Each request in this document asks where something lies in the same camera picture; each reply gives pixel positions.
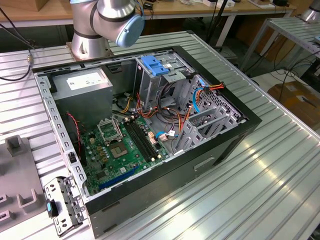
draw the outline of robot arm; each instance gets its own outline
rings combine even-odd
[[[313,0],[308,10],[301,14],[300,18],[310,24],[316,24],[320,20],[320,0]]]
[[[135,12],[134,0],[70,0],[70,3],[74,25],[71,49],[79,59],[108,56],[108,40],[130,47],[144,28],[143,17]]]

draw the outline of yellow wire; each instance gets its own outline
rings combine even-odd
[[[126,113],[129,110],[129,106],[130,106],[130,98],[128,99],[128,103],[127,103],[125,109],[123,111],[121,111],[120,113],[122,113],[122,114]]]

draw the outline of aluminum table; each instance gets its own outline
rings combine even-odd
[[[320,222],[320,137],[195,34],[143,36],[127,49],[111,44],[115,54],[173,45],[224,81],[262,123],[227,160],[99,239],[307,239]],[[0,76],[22,75],[27,55],[0,54]],[[37,49],[33,56],[36,67],[73,61],[66,46]],[[0,81],[1,143],[16,134],[29,139],[42,185],[68,174],[31,74]],[[43,212],[0,239],[58,237]],[[93,239],[88,220],[62,239]]]
[[[315,37],[320,35],[320,23],[310,24],[298,17],[270,18],[264,21],[251,46],[246,52],[240,67],[241,70],[244,70],[248,60],[256,49],[259,41],[264,36],[267,28],[274,29],[273,40],[276,39],[278,34],[281,34],[301,47],[300,51],[298,51],[293,57],[293,62],[297,60],[296,58],[300,55],[303,49],[320,58],[320,44],[314,41]],[[267,42],[264,50],[261,52],[262,55],[267,51],[271,44],[272,41]]]

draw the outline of metal bracket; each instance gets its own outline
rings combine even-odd
[[[74,179],[70,177],[57,177],[44,186],[48,201],[57,209],[57,216],[52,217],[55,230],[59,237],[79,227],[86,218],[85,207],[81,197],[73,192],[79,192],[73,186]]]

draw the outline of blue clip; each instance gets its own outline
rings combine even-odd
[[[154,56],[143,56],[141,57],[141,60],[143,64],[152,72],[153,76],[169,73],[169,69],[165,68]]]

